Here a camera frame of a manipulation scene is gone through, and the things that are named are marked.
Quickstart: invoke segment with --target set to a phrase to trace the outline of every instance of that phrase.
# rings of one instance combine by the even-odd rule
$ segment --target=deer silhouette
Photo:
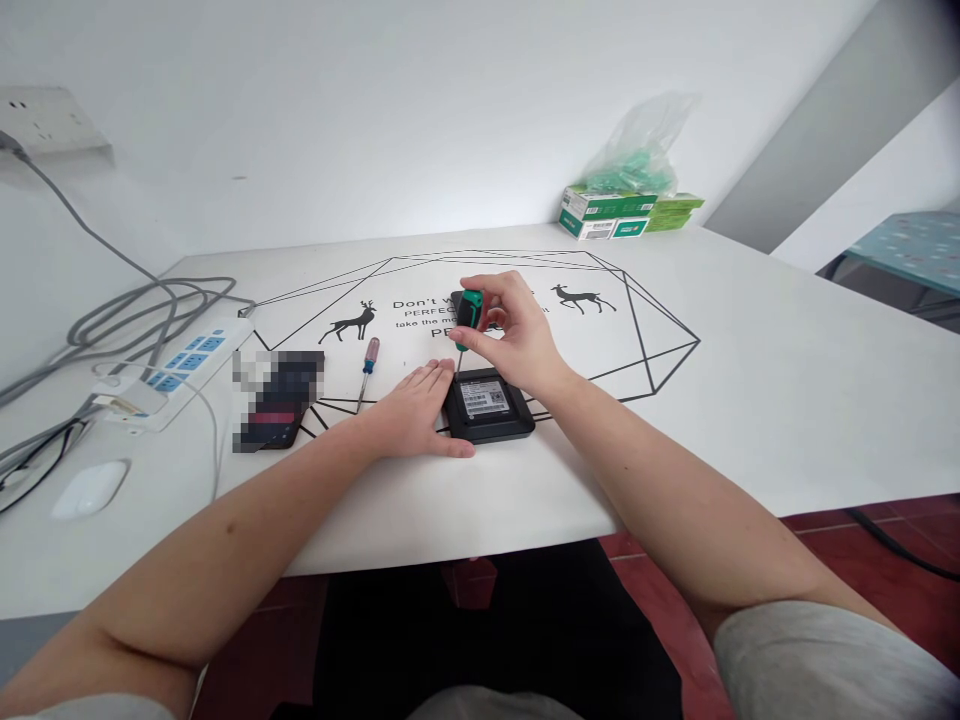
[[[339,340],[340,342],[343,342],[343,338],[340,337],[340,333],[342,333],[348,327],[353,327],[354,325],[356,325],[357,340],[363,340],[364,335],[367,334],[367,323],[373,320],[373,313],[376,312],[376,308],[373,306],[373,300],[371,300],[368,303],[365,303],[361,300],[360,304],[363,305],[363,312],[360,313],[359,317],[355,317],[352,320],[337,320],[335,323],[330,323],[331,325],[333,325],[333,327],[327,330],[323,334],[323,337],[326,337],[330,333],[335,332],[337,334],[337,340]],[[319,345],[322,342],[323,342],[323,338],[320,338],[320,342],[318,342],[317,345]]]
[[[563,291],[565,287],[566,285],[554,285],[550,289],[557,291],[557,295],[560,296],[561,305],[567,305],[568,302],[572,302],[573,305],[577,306],[577,310],[580,311],[581,315],[586,315],[586,313],[583,311],[583,308],[580,307],[580,303],[578,303],[577,300],[589,300],[597,306],[597,309],[600,310],[600,312],[603,312],[603,305],[610,305],[610,303],[608,303],[606,300],[600,299],[600,293],[568,293]]]

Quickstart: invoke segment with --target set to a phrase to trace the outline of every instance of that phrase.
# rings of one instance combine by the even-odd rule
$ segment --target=finger
[[[447,394],[447,391],[450,389],[450,383],[453,382],[454,367],[453,360],[450,358],[444,358],[440,361],[440,377],[437,378],[433,387],[430,388],[431,393],[443,396]]]
[[[490,327],[490,323],[493,320],[490,319],[490,311],[499,308],[503,304],[503,300],[499,295],[491,295],[490,293],[483,293],[483,317],[480,319],[480,323],[477,325],[477,330],[480,332],[486,332],[487,328]]]
[[[468,458],[476,455],[477,449],[469,440],[445,438],[443,435],[434,434],[427,446],[427,452],[431,455]]]
[[[422,383],[420,383],[420,389],[430,392],[433,389],[433,386],[437,384],[437,380],[440,379],[440,375],[442,374],[443,367],[437,364],[433,368],[433,371],[423,379]]]
[[[485,302],[488,298],[499,295],[504,308],[521,320],[532,315],[534,310],[540,309],[527,283],[516,270],[499,275],[460,278],[460,284],[467,290],[482,290]]]
[[[410,378],[410,382],[407,383],[407,387],[411,387],[411,388],[417,387],[420,383],[423,382],[424,378],[426,378],[430,373],[433,372],[433,369],[436,366],[437,366],[437,361],[431,360],[423,367],[418,367],[414,371],[413,376]]]
[[[405,388],[407,385],[409,385],[409,384],[410,384],[410,381],[413,380],[413,376],[417,374],[417,370],[419,370],[419,369],[420,369],[420,368],[417,368],[417,369],[414,370],[412,373],[410,373],[409,375],[407,375],[403,380],[401,380],[400,382],[398,382],[398,383],[397,383],[397,387],[396,387],[395,389],[396,389],[396,390],[400,390],[401,388]]]
[[[451,330],[450,339],[473,350],[485,360],[489,360],[494,367],[497,366],[501,340],[494,340],[478,330],[464,326],[455,327]]]
[[[510,327],[510,316],[507,315],[506,310],[503,308],[494,308],[491,310],[487,315],[487,319],[490,321],[488,323],[488,327],[493,323],[496,323],[504,330],[507,330]]]

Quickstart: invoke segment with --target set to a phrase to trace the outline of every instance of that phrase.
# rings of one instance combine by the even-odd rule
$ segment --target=screwdriver
[[[457,325],[477,327],[483,315],[483,293],[479,290],[464,290],[462,293],[452,293],[451,299],[458,294],[460,297],[457,298]],[[463,354],[468,348],[457,343],[457,350],[460,351],[460,359],[457,361],[457,372],[453,376],[454,382],[460,377],[460,363],[463,362]]]
[[[367,345],[367,354],[363,356],[363,385],[360,386],[360,399],[357,400],[357,415],[363,404],[363,393],[367,391],[367,378],[373,374],[373,366],[377,362],[377,353],[380,352],[380,338],[373,338]]]

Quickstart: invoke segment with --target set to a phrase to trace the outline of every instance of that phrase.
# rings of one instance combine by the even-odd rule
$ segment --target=left hand
[[[453,381],[453,360],[431,360],[407,375],[393,392],[357,416],[360,430],[375,445],[378,457],[445,455],[470,458],[467,440],[444,437],[434,430],[437,415]]]

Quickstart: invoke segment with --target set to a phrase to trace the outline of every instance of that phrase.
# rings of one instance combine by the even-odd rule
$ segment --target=box
[[[683,215],[651,215],[647,232],[664,232],[665,230],[679,230],[687,224],[690,213]]]
[[[690,193],[677,193],[672,198],[658,198],[650,215],[686,215],[703,205],[703,198]]]
[[[560,225],[577,240],[608,240],[619,237],[640,237],[647,228],[650,218],[632,217],[613,220],[588,220],[582,222],[568,211],[560,212]]]
[[[563,191],[560,210],[580,222],[615,218],[646,217],[657,202],[656,195],[636,193],[589,193],[585,185],[571,185]]]

